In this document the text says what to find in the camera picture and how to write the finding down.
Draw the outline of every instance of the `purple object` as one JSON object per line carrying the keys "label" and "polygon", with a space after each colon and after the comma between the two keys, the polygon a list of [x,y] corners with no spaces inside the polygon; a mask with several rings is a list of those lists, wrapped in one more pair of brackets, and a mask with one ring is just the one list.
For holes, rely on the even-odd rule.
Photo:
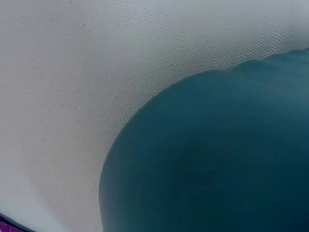
{"label": "purple object", "polygon": [[0,222],[0,232],[22,232],[19,229],[16,229],[13,226],[9,226],[8,224],[5,224],[4,222]]}

